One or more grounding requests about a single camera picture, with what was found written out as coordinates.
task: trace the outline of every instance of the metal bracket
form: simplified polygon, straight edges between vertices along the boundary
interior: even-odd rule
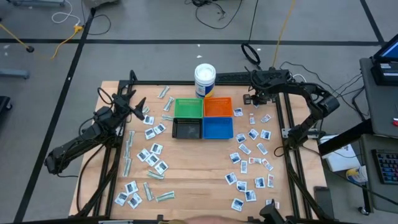
[[[282,128],[282,138],[287,139],[289,136],[289,131],[291,128]],[[319,131],[317,128],[311,128],[308,130],[308,139],[318,139],[319,138]]]

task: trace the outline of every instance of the yellow cable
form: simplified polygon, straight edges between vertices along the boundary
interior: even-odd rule
[[[26,45],[25,43],[23,43],[20,39],[18,39],[18,37],[16,37],[11,31],[9,31],[5,26],[3,26],[2,24],[0,24],[0,27],[3,28],[9,35],[11,35],[14,39],[16,39],[20,44],[22,44],[26,49],[29,48],[28,45]]]
[[[276,62],[276,58],[277,58],[277,55],[278,55],[279,43],[280,43],[280,40],[282,38],[282,34],[284,33],[286,23],[289,20],[290,15],[292,14],[292,11],[293,11],[295,3],[296,3],[296,0],[292,0],[292,5],[290,6],[289,13],[287,14],[287,17],[285,19],[284,25],[282,26],[282,30],[280,31],[279,38],[278,38],[278,43],[276,44],[276,49],[275,49],[275,54],[274,54],[274,61],[272,63],[272,67],[275,67],[275,62]]]
[[[82,26],[74,26],[75,28],[75,32],[73,33],[73,35],[71,35],[68,39],[64,40],[61,44],[58,44],[57,48],[55,49],[55,53],[54,55],[51,57],[51,60],[53,60],[55,58],[55,56],[57,56],[58,54],[58,49],[61,47],[62,44],[68,42],[70,39],[72,39],[79,31],[83,30]]]

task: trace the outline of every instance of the plastic tray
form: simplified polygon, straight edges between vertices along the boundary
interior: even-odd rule
[[[202,118],[203,99],[179,98],[175,99],[174,117],[176,118]]]
[[[173,138],[177,139],[201,139],[201,118],[174,118]]]
[[[205,98],[205,117],[231,117],[231,97]]]
[[[203,118],[204,139],[230,139],[233,137],[232,118]]]

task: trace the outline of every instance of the blue bin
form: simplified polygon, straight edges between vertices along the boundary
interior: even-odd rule
[[[233,137],[232,118],[203,118],[204,139],[230,139]]]

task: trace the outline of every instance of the orange bin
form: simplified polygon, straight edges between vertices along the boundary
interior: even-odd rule
[[[204,100],[206,117],[231,117],[231,97],[209,97]]]

